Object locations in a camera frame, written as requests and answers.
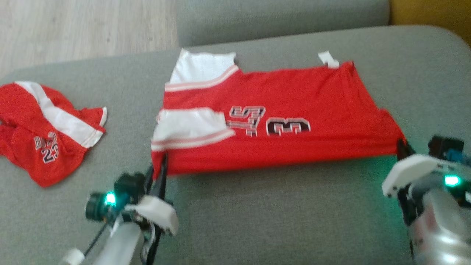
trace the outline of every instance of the yellow cushion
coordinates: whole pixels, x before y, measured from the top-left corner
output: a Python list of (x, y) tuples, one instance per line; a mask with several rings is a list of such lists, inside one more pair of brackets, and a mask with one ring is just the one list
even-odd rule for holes
[(390, 0), (393, 25), (435, 25), (471, 45), (471, 0)]

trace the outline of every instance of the white tag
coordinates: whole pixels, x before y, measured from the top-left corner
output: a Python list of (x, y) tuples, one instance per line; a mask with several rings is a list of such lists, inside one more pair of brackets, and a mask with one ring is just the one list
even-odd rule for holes
[(337, 60), (334, 60), (332, 55), (330, 55), (330, 52), (328, 50), (324, 52), (319, 52), (318, 53), (319, 59), (321, 59), (322, 63), (325, 65), (327, 64), (327, 67), (332, 68), (332, 69), (337, 69), (340, 67), (340, 63)]

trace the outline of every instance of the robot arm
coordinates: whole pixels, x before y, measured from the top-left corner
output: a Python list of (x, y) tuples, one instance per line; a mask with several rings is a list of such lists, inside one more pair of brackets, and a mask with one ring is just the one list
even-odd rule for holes
[(94, 265), (153, 264), (161, 233), (175, 235), (179, 225), (175, 209), (164, 201), (166, 156), (159, 178), (152, 186), (153, 172), (150, 167), (146, 176), (123, 174), (114, 183), (114, 191), (91, 194), (85, 216), (105, 224), (84, 254), (72, 249), (60, 265), (81, 264), (106, 227), (113, 229)]
[(383, 194), (399, 201), (420, 265), (471, 265), (471, 168), (414, 154), (398, 161)]

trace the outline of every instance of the white trim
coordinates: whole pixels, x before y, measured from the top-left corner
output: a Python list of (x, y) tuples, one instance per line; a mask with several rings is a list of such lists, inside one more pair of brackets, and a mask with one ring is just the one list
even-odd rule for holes
[(151, 144), (151, 150), (164, 151), (168, 149), (185, 149), (191, 147), (200, 147), (225, 140), (231, 136), (234, 136), (235, 134), (236, 133), (234, 132), (234, 130), (227, 129), (216, 133), (214, 137), (210, 137), (204, 140), (199, 140), (198, 138), (195, 138), (193, 141), (168, 141), (167, 143), (163, 142), (162, 144)]
[(35, 82), (15, 82), (28, 91), (38, 102), (44, 118), (59, 132), (69, 136), (72, 140), (85, 148), (94, 146), (103, 135), (81, 119), (54, 106), (47, 97), (43, 88)]
[(183, 90), (190, 90), (190, 89), (204, 89), (208, 87), (213, 87), (218, 85), (225, 80), (227, 80), (233, 73), (237, 72), (239, 67), (233, 65), (226, 69), (226, 71), (219, 77), (205, 81), (205, 82), (192, 82), (192, 83), (182, 83), (182, 84), (166, 84), (165, 91), (167, 92), (175, 92), (175, 91), (183, 91)]
[(151, 141), (155, 151), (198, 147), (235, 135), (224, 113), (210, 108), (161, 109), (157, 120)]
[(182, 49), (170, 80), (165, 84), (165, 90), (180, 91), (214, 86), (239, 69), (234, 64), (235, 57), (234, 52), (227, 54), (190, 53)]
[(106, 107), (103, 107), (103, 115), (101, 116), (100, 126), (103, 127), (103, 125), (105, 125), (107, 118), (108, 118), (108, 109)]

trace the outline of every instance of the gray fabric surface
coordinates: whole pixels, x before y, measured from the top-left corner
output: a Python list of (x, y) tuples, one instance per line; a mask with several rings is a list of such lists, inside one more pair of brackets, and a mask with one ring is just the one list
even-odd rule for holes
[(388, 0), (178, 0), (180, 47), (387, 25)]
[[(464, 139), (470, 153), (471, 50), (446, 30), (377, 27), (190, 49), (235, 51), (244, 71), (318, 66), (324, 50), (355, 61), (377, 105), (390, 110), (417, 151), (425, 153), (440, 133)], [(87, 247), (99, 224), (85, 220), (85, 199), (110, 189), (121, 172), (150, 164), (155, 116), (178, 55), (39, 66), (0, 81), (37, 81), (77, 108), (109, 109), (106, 135), (52, 188), (39, 188), (0, 157), (1, 264), (56, 264), (67, 249)], [(394, 162), (378, 157), (172, 179), (167, 194), (180, 232), (163, 237), (156, 264), (411, 264), (397, 203), (381, 191)]]

